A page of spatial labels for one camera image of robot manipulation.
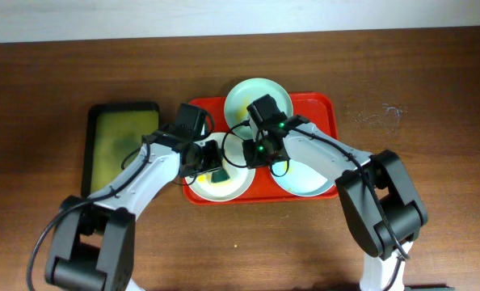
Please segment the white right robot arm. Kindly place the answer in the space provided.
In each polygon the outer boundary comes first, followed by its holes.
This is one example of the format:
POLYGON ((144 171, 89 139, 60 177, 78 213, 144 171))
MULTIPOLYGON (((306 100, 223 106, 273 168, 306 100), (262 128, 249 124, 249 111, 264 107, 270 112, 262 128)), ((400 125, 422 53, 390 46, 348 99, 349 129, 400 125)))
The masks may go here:
POLYGON ((255 148, 301 162, 335 183, 347 227, 364 252, 362 290, 404 290, 409 251, 427 223, 427 210, 402 160, 390 150, 354 149, 321 132, 304 116, 249 115, 255 148))

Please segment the white plate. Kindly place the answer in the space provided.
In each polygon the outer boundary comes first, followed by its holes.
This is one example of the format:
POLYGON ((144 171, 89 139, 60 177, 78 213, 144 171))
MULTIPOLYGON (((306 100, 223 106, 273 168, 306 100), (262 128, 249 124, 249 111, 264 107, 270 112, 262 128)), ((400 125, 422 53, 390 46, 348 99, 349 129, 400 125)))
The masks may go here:
MULTIPOLYGON (((242 152, 242 139, 234 134, 229 134, 226 138, 225 154, 237 165, 246 164, 242 152)), ((191 198, 194 195, 204 202, 226 202, 238 198, 250 187, 254 181, 255 169, 233 167, 224 159, 222 163, 230 179, 222 183, 211 183, 212 173, 199 175, 193 184, 183 186, 183 192, 187 197, 191 198)))

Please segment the yellow green sponge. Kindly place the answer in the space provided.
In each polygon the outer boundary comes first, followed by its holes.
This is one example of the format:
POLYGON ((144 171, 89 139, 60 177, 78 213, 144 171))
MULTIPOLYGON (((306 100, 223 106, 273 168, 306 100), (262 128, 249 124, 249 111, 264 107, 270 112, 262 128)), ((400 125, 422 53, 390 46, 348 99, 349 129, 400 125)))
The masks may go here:
POLYGON ((230 176, 225 168, 214 171, 211 174, 210 182, 211 183, 222 183, 230 179, 230 176))

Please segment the green plate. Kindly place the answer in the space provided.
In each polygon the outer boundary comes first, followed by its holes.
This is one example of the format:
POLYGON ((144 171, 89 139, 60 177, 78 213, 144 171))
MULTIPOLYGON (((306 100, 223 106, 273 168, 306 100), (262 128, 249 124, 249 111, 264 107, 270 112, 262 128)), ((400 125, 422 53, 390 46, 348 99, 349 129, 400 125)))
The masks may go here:
POLYGON ((270 95, 286 116, 293 115, 292 100, 280 84, 266 78, 249 78, 237 84, 226 96, 224 116, 228 127, 231 129, 247 120, 247 107, 264 95, 270 95))

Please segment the light blue plate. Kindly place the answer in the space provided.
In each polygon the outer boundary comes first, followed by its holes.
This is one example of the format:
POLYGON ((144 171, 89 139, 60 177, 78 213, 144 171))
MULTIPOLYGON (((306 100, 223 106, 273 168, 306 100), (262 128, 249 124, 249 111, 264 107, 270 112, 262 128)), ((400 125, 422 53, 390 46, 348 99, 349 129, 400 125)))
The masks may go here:
POLYGON ((334 187, 332 180, 294 160, 275 163, 269 171, 276 184, 294 196, 319 196, 334 187))

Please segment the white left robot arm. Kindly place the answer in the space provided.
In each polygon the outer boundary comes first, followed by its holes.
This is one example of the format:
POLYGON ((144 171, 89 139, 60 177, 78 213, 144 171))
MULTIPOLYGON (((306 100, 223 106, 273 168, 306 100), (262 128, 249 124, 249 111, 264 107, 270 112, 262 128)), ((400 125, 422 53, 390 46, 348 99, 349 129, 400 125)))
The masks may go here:
POLYGON ((138 290, 132 279, 136 222, 176 177, 197 177, 222 166, 216 141, 192 131, 157 130, 108 185, 86 198, 66 198, 46 227, 53 233, 45 266, 48 284, 64 290, 138 290))

